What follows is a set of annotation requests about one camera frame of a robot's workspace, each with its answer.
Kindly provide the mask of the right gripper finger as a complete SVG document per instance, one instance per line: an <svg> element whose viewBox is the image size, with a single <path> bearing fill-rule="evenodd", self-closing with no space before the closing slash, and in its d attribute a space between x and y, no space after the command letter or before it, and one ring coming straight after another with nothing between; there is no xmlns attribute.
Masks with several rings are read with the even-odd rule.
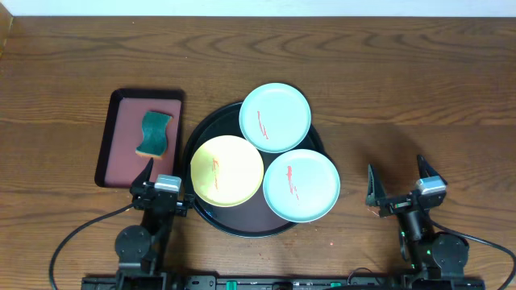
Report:
<svg viewBox="0 0 516 290"><path fill-rule="evenodd" d="M380 176L376 169L370 164L368 166L368 191L365 204L367 206L378 206L385 197L385 189Z"/></svg>
<svg viewBox="0 0 516 290"><path fill-rule="evenodd" d="M433 169L432 166L430 166L428 161L422 155L417 155L417 163L418 163L418 173L419 173L419 177L421 179L437 176L441 180L443 180L441 175L435 169Z"/></svg>

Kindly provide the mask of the green and yellow sponge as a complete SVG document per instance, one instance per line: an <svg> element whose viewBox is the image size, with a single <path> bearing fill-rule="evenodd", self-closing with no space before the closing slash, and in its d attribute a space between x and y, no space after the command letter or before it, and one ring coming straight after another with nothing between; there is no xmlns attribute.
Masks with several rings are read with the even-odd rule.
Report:
<svg viewBox="0 0 516 290"><path fill-rule="evenodd" d="M142 119L143 139L135 153L161 158L168 149L167 127L172 119L170 115L148 111Z"/></svg>

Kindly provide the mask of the yellow plate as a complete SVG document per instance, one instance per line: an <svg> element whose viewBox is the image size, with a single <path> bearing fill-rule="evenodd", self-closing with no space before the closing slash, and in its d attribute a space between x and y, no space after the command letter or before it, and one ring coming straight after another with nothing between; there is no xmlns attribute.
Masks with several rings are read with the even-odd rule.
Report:
<svg viewBox="0 0 516 290"><path fill-rule="evenodd" d="M190 161L194 192L218 207L243 204L258 191L264 177L264 162L246 139L221 135L204 142Z"/></svg>

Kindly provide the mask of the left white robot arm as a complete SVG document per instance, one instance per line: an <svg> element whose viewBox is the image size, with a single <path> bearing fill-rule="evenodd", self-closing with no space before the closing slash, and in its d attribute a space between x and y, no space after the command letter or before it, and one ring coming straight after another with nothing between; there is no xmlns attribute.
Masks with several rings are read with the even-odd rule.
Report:
<svg viewBox="0 0 516 290"><path fill-rule="evenodd" d="M115 239L119 257L116 290L183 289L184 279L162 268L164 254L176 216L184 217L193 207L191 197L180 197L181 178L159 175L150 181L154 160L150 159L130 187L132 209L143 212L139 225L128 226Z"/></svg>

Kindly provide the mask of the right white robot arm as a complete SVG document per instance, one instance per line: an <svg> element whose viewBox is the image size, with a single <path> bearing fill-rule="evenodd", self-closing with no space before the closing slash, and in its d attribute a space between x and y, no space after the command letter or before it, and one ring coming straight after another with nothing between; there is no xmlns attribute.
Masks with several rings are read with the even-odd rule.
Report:
<svg viewBox="0 0 516 290"><path fill-rule="evenodd" d="M379 216L398 221L400 252L412 270L392 279L392 287L404 289L453 289L464 278L468 261L468 242L456 234L436 232L429 211L441 205L447 182L422 155L417 156L419 179L404 196L388 197L379 174L368 166L368 192L365 204L379 209Z"/></svg>

